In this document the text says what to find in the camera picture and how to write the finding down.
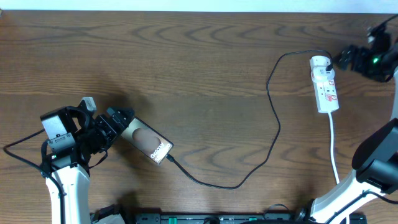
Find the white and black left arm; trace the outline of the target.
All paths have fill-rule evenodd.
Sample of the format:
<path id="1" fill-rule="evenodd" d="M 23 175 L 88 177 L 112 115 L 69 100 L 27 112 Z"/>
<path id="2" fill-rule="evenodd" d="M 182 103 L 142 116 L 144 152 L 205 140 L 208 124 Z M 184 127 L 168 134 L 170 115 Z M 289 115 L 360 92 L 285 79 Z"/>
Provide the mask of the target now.
<path id="1" fill-rule="evenodd" d="M 85 103 L 41 116 L 48 139 L 41 149 L 54 223 L 91 223 L 88 205 L 90 159 L 108 149 L 134 118 L 131 108 L 110 107 L 96 118 Z"/>

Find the white USB wall charger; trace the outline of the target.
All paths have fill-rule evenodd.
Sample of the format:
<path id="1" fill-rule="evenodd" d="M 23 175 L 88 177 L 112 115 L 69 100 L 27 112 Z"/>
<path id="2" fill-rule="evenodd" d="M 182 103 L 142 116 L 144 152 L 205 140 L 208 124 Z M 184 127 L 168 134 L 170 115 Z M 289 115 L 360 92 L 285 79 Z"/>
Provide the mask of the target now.
<path id="1" fill-rule="evenodd" d="M 331 60 L 328 57 L 316 55 L 310 59 L 311 79 L 314 83 L 323 83 L 333 80 L 335 71 L 330 68 Z"/>

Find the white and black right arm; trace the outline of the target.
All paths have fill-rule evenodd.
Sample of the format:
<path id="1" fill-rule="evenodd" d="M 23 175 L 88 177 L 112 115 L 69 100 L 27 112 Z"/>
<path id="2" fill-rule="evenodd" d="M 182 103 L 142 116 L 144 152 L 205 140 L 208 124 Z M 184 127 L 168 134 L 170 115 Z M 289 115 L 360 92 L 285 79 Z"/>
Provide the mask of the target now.
<path id="1" fill-rule="evenodd" d="M 370 49 L 350 45 L 333 59 L 344 70 L 378 82 L 397 80 L 397 44 L 373 44 Z M 397 105 L 391 120 L 357 148 L 352 170 L 327 194 L 316 198 L 295 216 L 296 222 L 341 223 L 365 203 L 397 190 Z"/>

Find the white surge protector power strip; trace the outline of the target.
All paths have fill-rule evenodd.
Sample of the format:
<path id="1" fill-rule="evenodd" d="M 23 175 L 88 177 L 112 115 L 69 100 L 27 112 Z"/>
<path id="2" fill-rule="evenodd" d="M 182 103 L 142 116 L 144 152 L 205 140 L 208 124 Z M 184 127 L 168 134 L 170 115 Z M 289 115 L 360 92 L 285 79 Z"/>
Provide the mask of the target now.
<path id="1" fill-rule="evenodd" d="M 335 86 L 335 72 L 333 69 L 314 68 L 311 72 L 317 110 L 327 114 L 339 109 L 338 96 Z"/>

